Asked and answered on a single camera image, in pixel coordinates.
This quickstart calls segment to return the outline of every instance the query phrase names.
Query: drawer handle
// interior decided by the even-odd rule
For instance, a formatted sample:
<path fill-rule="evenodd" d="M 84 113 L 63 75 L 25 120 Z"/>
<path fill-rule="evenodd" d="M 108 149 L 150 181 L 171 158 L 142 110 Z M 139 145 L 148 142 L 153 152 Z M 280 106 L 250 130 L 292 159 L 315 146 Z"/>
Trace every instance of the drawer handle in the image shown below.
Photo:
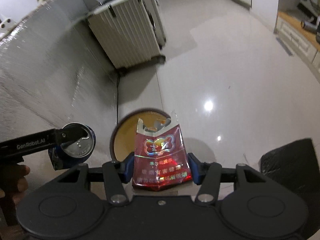
<path fill-rule="evenodd" d="M 291 38 L 293 38 L 297 43 L 299 43 L 299 39 L 293 37 L 292 33 L 290 33 Z"/>

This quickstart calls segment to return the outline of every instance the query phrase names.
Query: human hand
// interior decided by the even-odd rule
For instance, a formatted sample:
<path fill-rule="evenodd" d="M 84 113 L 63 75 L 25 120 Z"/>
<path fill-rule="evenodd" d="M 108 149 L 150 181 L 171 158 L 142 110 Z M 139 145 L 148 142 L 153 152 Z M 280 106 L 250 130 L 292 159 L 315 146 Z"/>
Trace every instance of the human hand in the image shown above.
<path fill-rule="evenodd" d="M 0 198 L 9 196 L 17 205 L 28 189 L 24 176 L 29 173 L 30 168 L 26 165 L 0 165 Z"/>

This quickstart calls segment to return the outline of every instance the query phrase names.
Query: white suitcase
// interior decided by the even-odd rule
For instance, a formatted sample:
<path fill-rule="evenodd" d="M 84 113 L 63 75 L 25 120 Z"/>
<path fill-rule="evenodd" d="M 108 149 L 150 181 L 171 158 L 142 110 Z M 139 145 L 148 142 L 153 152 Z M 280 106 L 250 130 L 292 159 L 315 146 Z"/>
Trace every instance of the white suitcase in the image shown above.
<path fill-rule="evenodd" d="M 113 0 L 92 11 L 88 22 L 117 69 L 165 60 L 142 0 Z"/>

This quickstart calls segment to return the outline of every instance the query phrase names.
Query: white tiled floor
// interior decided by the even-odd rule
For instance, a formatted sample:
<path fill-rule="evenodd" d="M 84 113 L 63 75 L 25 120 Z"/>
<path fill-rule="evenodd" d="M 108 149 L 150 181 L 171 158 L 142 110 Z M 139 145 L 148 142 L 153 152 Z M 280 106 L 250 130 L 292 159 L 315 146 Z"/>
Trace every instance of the white tiled floor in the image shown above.
<path fill-rule="evenodd" d="M 231 0 L 161 7 L 167 62 L 121 80 L 120 117 L 146 106 L 175 110 L 187 151 L 223 167 L 254 165 L 301 138 L 320 144 L 320 84 L 247 9 Z"/>

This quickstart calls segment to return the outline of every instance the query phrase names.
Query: blue can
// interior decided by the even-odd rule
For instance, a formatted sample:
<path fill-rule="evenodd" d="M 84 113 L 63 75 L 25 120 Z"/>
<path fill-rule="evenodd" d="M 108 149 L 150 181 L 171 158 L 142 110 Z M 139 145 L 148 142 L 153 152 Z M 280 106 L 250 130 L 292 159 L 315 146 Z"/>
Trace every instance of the blue can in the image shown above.
<path fill-rule="evenodd" d="M 88 136 L 82 137 L 74 143 L 63 143 L 48 150 L 52 166 L 56 171 L 70 169 L 80 163 L 84 163 L 91 156 L 96 145 L 95 133 L 89 126 L 80 123 L 69 123 L 63 128 L 72 126 L 80 126 Z"/>

